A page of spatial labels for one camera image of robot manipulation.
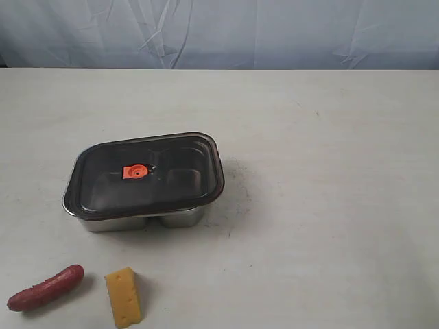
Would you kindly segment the steel two-compartment lunch box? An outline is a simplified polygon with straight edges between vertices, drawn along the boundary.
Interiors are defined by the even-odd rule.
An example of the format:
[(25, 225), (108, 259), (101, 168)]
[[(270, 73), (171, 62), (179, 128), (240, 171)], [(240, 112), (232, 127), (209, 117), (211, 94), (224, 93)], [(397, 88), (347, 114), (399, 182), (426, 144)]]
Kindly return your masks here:
[(63, 204), (64, 210), (76, 217), (89, 232), (116, 232), (127, 230), (142, 230), (149, 221), (155, 219), (166, 228), (189, 228), (200, 222), (208, 212), (210, 205), (179, 210), (176, 212), (162, 213), (149, 216), (121, 217), (99, 221), (86, 221), (75, 215), (70, 206)]

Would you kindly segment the dark translucent lunch box lid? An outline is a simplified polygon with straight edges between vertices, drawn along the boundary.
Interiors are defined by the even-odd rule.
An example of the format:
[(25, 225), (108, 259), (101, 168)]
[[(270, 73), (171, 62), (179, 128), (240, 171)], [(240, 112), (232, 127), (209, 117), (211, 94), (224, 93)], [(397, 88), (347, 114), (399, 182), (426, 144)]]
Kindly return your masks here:
[(98, 222), (167, 215), (214, 202), (225, 185), (216, 142), (201, 132), (111, 141), (76, 159), (64, 209)]

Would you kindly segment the yellow cheese wedge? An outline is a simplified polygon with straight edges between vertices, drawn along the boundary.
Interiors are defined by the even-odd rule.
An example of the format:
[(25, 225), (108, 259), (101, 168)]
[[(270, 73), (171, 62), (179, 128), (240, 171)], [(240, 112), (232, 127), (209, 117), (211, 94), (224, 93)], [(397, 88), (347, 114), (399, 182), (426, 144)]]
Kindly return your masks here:
[(105, 276), (116, 328), (127, 328), (142, 320), (135, 272), (130, 267)]

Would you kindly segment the red sausage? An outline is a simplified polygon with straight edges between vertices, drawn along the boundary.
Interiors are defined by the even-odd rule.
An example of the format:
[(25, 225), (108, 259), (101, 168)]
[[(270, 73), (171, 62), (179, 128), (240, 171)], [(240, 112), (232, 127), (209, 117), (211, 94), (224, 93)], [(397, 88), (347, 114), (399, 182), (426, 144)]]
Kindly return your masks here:
[(51, 278), (10, 297), (7, 307), (14, 312), (35, 310), (74, 290), (81, 283), (83, 277), (83, 266), (68, 266)]

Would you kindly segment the blue-grey backdrop cloth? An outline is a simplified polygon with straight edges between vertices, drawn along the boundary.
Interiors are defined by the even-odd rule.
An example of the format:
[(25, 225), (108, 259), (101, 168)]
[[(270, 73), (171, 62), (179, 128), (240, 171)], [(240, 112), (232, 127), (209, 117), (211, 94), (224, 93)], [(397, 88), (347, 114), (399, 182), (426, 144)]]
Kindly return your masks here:
[(437, 1), (2, 1), (1, 63), (437, 69)]

